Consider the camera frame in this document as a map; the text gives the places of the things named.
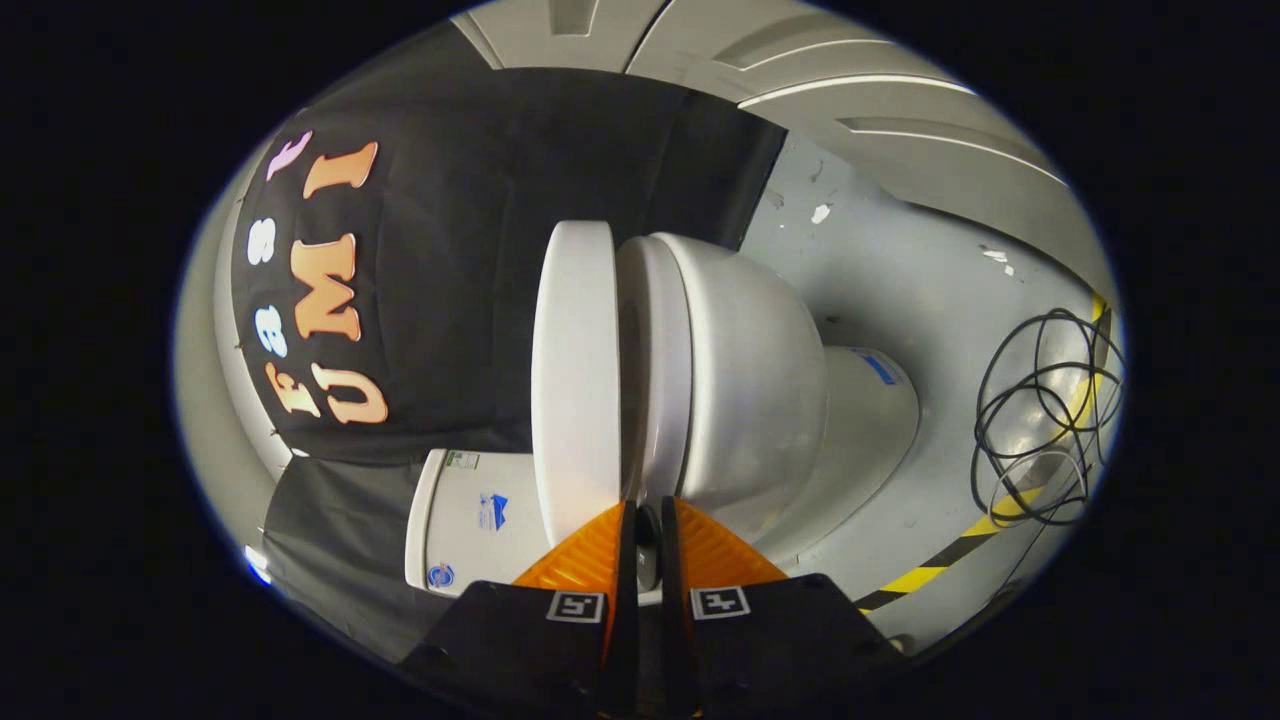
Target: blue logo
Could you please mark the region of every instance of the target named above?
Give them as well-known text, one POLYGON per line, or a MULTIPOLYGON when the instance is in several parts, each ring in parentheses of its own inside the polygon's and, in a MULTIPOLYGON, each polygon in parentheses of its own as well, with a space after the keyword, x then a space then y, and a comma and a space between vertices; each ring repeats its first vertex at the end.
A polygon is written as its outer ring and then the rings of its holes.
POLYGON ((433 588, 447 588, 453 584, 453 568, 440 562, 426 573, 426 582, 433 588))
POLYGON ((507 516, 503 515, 503 510, 507 509, 507 498, 500 495, 481 495, 480 496, 480 527, 484 529, 490 529, 498 532, 502 529, 502 524, 507 521, 507 516))

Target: yellow and black tape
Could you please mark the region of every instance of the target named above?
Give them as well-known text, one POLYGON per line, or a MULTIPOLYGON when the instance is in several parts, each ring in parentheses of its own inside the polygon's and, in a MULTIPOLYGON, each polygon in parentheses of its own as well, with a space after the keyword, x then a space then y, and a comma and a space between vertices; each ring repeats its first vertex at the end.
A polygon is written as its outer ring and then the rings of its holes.
MULTIPOLYGON (((1110 323, 1103 322, 1103 316, 1106 315, 1107 319, 1110 319, 1110 313, 1111 309, 1106 306, 1101 297, 1094 295, 1093 323, 1100 327, 1108 325, 1110 323)), ((1080 407, 1080 410, 1078 413, 1073 413, 1073 415, 1085 416, 1088 414, 1097 395, 1097 378, 1098 375, 1094 374, 1076 387, 1069 407, 1080 407)), ((1023 502, 1030 502, 1042 489, 1044 489, 1043 486, 1023 491, 1019 495, 1021 496, 1023 502)), ((992 510, 993 514, 997 515, 1018 515, 1021 512, 1018 501, 1012 497, 1002 498, 992 510)), ((858 598, 854 601, 854 605, 865 615, 867 612, 883 607, 900 597, 911 594, 931 583, 934 578, 946 571, 947 568, 959 562, 964 556, 969 555, 974 550, 978 550, 1001 529, 1004 529, 1004 527, 993 524, 989 518, 978 520, 972 528, 961 533, 960 537, 951 544, 938 551, 937 555, 924 561, 924 564, 919 568, 915 568, 910 573, 902 575, 892 583, 888 583, 881 589, 858 598)))
MULTIPOLYGON (((1023 492, 1023 502, 1030 502, 1042 489, 1044 488, 1038 487, 1023 492)), ((1005 497, 996 503, 995 511, 1002 515, 1015 514, 1018 512, 1018 502, 1012 497, 1005 497)), ((960 559, 978 550, 982 543, 991 539, 1001 529, 1001 525, 993 524, 991 519, 984 516, 957 537, 951 544, 943 547, 937 555, 925 560, 923 565, 882 587, 881 589, 858 598, 854 601, 854 605, 865 614, 920 589, 932 582, 933 578, 941 575, 947 568, 959 562, 960 559)))

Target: toilet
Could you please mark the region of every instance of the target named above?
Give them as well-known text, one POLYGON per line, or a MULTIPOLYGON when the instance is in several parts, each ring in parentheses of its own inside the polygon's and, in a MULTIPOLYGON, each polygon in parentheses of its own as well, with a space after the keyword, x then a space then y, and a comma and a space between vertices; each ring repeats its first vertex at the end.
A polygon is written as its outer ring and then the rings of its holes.
MULTIPOLYGON (((671 233, 614 251, 603 222, 552 233, 531 375, 531 455, 429 454, 408 584, 457 597, 509 583, 620 500, 655 519, 668 495, 786 570, 888 479, 919 419, 902 368, 824 347, 768 268, 671 233)), ((641 602, 659 597, 641 583, 641 602)))

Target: gray floor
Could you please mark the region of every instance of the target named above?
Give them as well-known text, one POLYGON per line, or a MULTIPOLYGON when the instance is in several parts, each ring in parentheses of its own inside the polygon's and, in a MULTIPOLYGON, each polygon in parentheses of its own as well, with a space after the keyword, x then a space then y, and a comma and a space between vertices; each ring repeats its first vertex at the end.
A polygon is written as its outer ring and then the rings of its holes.
MULTIPOLYGON (((916 439, 890 479, 799 557, 774 559, 792 575, 827 573, 851 598, 861 597, 919 566, 982 518, 969 491, 969 462, 983 372, 1001 341, 1033 315, 1065 307, 1091 319, 1093 292, 1024 243, 888 197, 847 163, 795 133, 783 146, 741 252, 797 288, 827 345, 887 352, 906 369, 919 395, 916 439)), ((1112 331, 1112 337, 1123 348, 1123 329, 1112 331)), ((992 388, 1010 387, 1030 370, 1033 338, 1034 333, 1024 333, 1010 346, 993 372, 992 388)), ((1078 329, 1053 323, 1041 365, 1084 360, 1084 347, 1078 329)), ((1115 366, 1110 359, 1108 368, 1115 366)), ((1084 373, 1078 370, 1046 379, 1064 397, 1084 388, 1084 373)), ((1107 388, 1102 388, 1103 406, 1107 388)), ((1025 402, 1011 402, 992 428, 1000 447, 1038 445, 1056 430, 1032 393, 1021 395, 1028 396, 1025 402)), ((1108 447, 1114 433, 1103 434, 1108 447)), ((1074 479, 1064 465, 1044 497, 1074 479)), ((989 493, 995 483, 987 469, 979 487, 989 493)), ((1048 529, 1036 539, 1039 529, 1032 521, 1002 530, 869 619, 886 634, 910 633, 916 650, 927 647, 980 610, 1015 566, 1015 577, 1038 571, 1069 534, 1048 529)))

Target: toilet lid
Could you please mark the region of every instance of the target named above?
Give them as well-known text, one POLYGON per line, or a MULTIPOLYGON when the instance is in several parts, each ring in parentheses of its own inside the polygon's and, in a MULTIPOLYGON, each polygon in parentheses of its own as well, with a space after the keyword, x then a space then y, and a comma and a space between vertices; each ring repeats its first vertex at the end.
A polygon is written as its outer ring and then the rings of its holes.
POLYGON ((658 507, 676 495, 689 436, 692 348, 680 265, 654 237, 618 249, 625 496, 658 507))
POLYGON ((618 309, 608 223, 552 231, 534 316, 534 477, 552 547, 617 505, 618 309))

